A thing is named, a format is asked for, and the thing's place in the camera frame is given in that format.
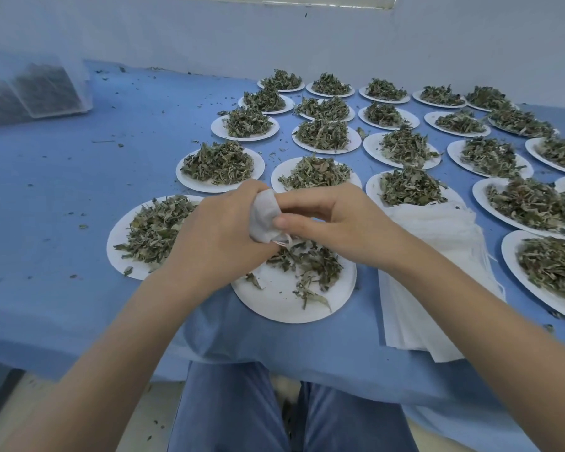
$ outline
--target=blue jeans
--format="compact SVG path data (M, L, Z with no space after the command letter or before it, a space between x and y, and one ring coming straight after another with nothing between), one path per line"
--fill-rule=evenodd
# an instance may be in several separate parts
M418 452L399 404L303 383L298 406L305 424L292 448L262 364L193 362L167 451Z

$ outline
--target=pile of dried leaves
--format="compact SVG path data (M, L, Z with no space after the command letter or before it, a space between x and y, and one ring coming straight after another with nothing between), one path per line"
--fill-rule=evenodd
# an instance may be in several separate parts
M406 123L393 105L373 103L366 108L364 115L368 121L376 123L379 126L397 127Z
M263 135L273 123L261 111L252 108L239 108L228 113L223 120L228 136L249 138L251 135Z
M494 138L477 137L467 141L460 159L478 173L497 178L512 178L525 168L524 165L517 166L510 143L501 143Z
M408 92L398 89L393 83L384 79L372 78L372 81L366 87L366 94L379 100L399 101L404 98Z
M526 227L565 234L565 197L552 184L517 176L503 192L490 184L486 196L490 205L509 219Z
M426 85L421 93L421 99L436 105L446 106L460 106L465 103L458 93L452 93L450 85L447 87L445 85L439 87Z
M289 249L281 248L267 263L280 267L285 272L291 270L296 273L299 280L293 293L304 301L303 309L308 302L316 301L332 311L327 299L312 291L310 287L317 281L320 291L327 292L335 285L343 269L335 252L315 241L304 241Z
M143 261L157 269L169 256L180 227L195 208L184 195L161 202L153 198L153 205L143 206L130 223L128 243L114 248L128 252L122 258Z
M490 111L510 107L510 101L500 90L493 87L475 86L475 89L467 94L467 101L478 108Z
M486 130L483 123L475 119L473 111L460 110L436 120L435 125L456 133L483 133Z
M294 73L289 74L285 70L274 70L274 74L262 79L261 84L264 87L271 85L277 90L293 90L301 85L301 77Z
M340 151L349 143L347 124L342 121L303 122L294 134L302 143L323 151Z
M312 83L312 90L323 95L345 95L351 89L349 84L341 83L331 73L323 73L318 80Z
M549 122L538 121L534 113L524 113L513 107L501 108L487 115L498 128L528 138L551 137L554 129Z
M564 239L524 239L517 259L532 284L565 298Z
M547 138L535 150L545 159L565 168L565 139Z
M245 92L243 101L252 109L260 112L280 111L286 106L284 100L272 84L267 84L256 93Z
M408 125L402 125L380 141L382 156L404 166L422 168L427 160L439 157L437 152L429 150L427 136L412 133Z
M442 187L444 189L448 187L413 166L382 174L379 184L382 191L381 201L389 206L405 203L424 206L434 201L438 203L448 201L447 198L442 197L441 190Z
M349 181L352 170L332 158L320 159L315 155L303 157L289 177L280 176L278 181L285 189L309 189L311 187L338 186Z
M183 174L197 181L209 181L214 185L238 184L253 173L253 159L236 141L223 144L201 144L195 155L184 159Z
M302 97L301 103L295 106L295 113L323 121L342 121L349 115L349 106L338 96L322 103L318 103L316 98Z

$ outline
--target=leg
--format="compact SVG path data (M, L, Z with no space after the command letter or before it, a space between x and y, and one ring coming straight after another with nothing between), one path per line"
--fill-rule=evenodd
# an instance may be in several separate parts
M268 370L260 363L192 362L168 452L287 452Z
M399 404L304 384L305 452L418 452Z

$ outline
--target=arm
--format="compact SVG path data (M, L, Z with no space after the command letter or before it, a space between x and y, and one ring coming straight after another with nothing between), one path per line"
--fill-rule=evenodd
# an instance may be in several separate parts
M164 266L143 281L112 325L0 451L114 451L188 314L211 292L277 252L276 244L249 238L249 208L266 188L247 181L234 192L204 199L184 222Z
M357 187L296 190L277 199L288 212L275 220L278 228L391 274L421 302L538 448L565 452L565 345L392 222Z

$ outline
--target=floor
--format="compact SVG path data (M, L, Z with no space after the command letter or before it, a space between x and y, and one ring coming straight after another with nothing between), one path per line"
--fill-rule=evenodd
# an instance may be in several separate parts
M0 444L26 418L54 383L26 373L0 412ZM278 380L275 386L292 390L293 384ZM150 384L134 411L117 452L166 452L172 421L184 383ZM472 452L451 439L424 431L411 422L410 429L420 452Z

